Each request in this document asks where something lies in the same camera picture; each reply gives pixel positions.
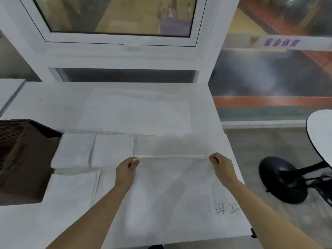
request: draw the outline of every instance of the black round base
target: black round base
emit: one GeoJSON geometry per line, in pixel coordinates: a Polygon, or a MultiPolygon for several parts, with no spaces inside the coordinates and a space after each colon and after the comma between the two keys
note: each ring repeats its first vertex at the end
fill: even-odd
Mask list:
{"type": "Polygon", "coordinates": [[[264,158],[259,164],[259,175],[267,190],[281,201],[296,205],[307,198],[308,188],[303,177],[297,178],[291,184],[284,182],[280,172],[292,170],[296,170],[292,164],[273,156],[264,158]]]}

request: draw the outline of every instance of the handwritten chinese characters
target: handwritten chinese characters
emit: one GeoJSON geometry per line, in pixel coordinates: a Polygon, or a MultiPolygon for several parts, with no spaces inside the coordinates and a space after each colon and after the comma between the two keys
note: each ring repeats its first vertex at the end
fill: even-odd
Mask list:
{"type": "Polygon", "coordinates": [[[224,214],[225,211],[229,211],[230,213],[235,213],[235,214],[239,214],[240,212],[240,208],[236,205],[236,203],[234,202],[233,204],[229,204],[229,203],[226,203],[226,207],[224,206],[224,203],[222,203],[221,205],[219,204],[217,208],[214,208],[215,209],[215,214],[219,215],[219,214],[224,214]]]}
{"type": "Polygon", "coordinates": [[[286,39],[282,41],[280,38],[275,40],[274,38],[268,38],[264,45],[265,47],[272,46],[272,47],[295,47],[301,40],[300,39],[286,39]]]}

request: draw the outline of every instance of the basket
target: basket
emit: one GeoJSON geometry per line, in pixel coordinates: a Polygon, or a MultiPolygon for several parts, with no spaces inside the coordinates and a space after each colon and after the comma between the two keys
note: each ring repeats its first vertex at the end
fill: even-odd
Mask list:
{"type": "Polygon", "coordinates": [[[43,200],[61,135],[31,120],[0,121],[0,205],[43,200]]]}

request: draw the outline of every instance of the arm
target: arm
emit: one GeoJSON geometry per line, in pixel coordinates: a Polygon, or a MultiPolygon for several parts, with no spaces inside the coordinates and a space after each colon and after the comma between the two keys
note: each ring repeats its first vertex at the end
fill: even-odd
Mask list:
{"type": "Polygon", "coordinates": [[[102,247],[115,214],[134,181],[135,168],[139,164],[139,160],[133,161],[134,158],[130,157],[120,163],[116,170],[115,186],[61,233],[47,249],[99,249],[102,247]]]}
{"type": "Polygon", "coordinates": [[[219,153],[209,159],[216,176],[235,197],[264,249],[323,249],[241,183],[230,159],[219,153]]]}

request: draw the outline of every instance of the forearm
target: forearm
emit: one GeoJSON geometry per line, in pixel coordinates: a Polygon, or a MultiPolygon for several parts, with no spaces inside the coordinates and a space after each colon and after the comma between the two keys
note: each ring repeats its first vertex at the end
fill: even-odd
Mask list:
{"type": "Polygon", "coordinates": [[[273,210],[243,183],[229,187],[264,249],[322,249],[290,221],[273,210]]]}
{"type": "Polygon", "coordinates": [[[125,195],[122,187],[112,188],[47,249],[100,249],[125,195]]]}

